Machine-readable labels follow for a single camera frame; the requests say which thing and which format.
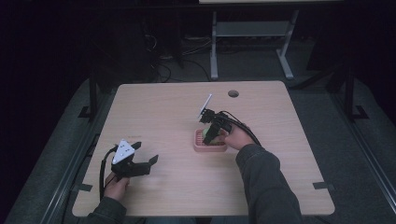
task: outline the sweater sleeve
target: sweater sleeve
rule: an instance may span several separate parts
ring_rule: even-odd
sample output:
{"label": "sweater sleeve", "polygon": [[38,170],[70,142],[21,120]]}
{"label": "sweater sleeve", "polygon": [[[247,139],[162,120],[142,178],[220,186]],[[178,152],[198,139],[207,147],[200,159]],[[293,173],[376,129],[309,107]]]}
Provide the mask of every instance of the sweater sleeve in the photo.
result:
{"label": "sweater sleeve", "polygon": [[302,223],[297,197],[280,171],[279,159],[258,145],[236,156],[247,198],[249,223]]}
{"label": "sweater sleeve", "polygon": [[87,224],[121,224],[126,208],[114,199],[104,197],[95,210],[87,216]]}

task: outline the metal stand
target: metal stand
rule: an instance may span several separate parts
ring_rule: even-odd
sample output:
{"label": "metal stand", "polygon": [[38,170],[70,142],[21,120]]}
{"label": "metal stand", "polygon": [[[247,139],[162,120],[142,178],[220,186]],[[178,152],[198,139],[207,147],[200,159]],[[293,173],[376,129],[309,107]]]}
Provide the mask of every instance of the metal stand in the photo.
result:
{"label": "metal stand", "polygon": [[211,79],[219,78],[218,59],[216,56],[217,36],[285,36],[285,43],[276,50],[280,64],[287,79],[294,76],[286,59],[286,51],[293,34],[299,10],[295,10],[290,21],[217,21],[217,13],[213,12],[212,51],[210,52]]}

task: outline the white marker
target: white marker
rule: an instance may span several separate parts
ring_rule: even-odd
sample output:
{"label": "white marker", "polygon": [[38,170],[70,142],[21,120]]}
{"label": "white marker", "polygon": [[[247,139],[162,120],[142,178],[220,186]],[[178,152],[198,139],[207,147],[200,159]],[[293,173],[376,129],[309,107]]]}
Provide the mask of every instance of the white marker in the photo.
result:
{"label": "white marker", "polygon": [[204,109],[206,108],[207,104],[209,104],[210,98],[212,98],[212,93],[210,93],[209,97],[207,97],[207,100],[206,100],[205,104],[202,106],[201,110],[199,111],[199,115],[197,118],[199,118],[201,116],[201,114],[204,111]]}

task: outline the wooden table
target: wooden table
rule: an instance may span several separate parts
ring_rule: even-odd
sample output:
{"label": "wooden table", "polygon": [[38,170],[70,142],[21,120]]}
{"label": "wooden table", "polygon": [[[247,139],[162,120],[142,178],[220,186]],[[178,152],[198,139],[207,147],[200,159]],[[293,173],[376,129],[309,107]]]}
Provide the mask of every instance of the wooden table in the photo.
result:
{"label": "wooden table", "polygon": [[[232,98],[228,91],[239,96]],[[159,154],[151,174],[131,179],[122,203],[128,216],[236,216],[248,213],[243,182],[235,163],[237,151],[195,152],[194,130],[208,127],[198,114],[209,93],[207,108],[227,110],[245,122],[262,145],[277,155],[281,170],[296,194],[303,215],[334,211],[289,94],[280,81],[134,84],[119,87],[73,207],[87,216],[99,204],[100,161],[121,138],[141,141],[135,162]],[[110,172],[107,160],[106,174]]]}

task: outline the person's right hand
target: person's right hand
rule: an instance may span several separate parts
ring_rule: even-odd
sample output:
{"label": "person's right hand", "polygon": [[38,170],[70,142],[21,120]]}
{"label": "person's right hand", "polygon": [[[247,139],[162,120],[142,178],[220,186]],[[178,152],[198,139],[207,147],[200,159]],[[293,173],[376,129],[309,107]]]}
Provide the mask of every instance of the person's right hand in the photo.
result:
{"label": "person's right hand", "polygon": [[233,147],[236,150],[240,150],[242,147],[255,144],[253,139],[238,126],[231,124],[232,129],[228,135],[220,135],[219,140],[227,144],[229,147]]}

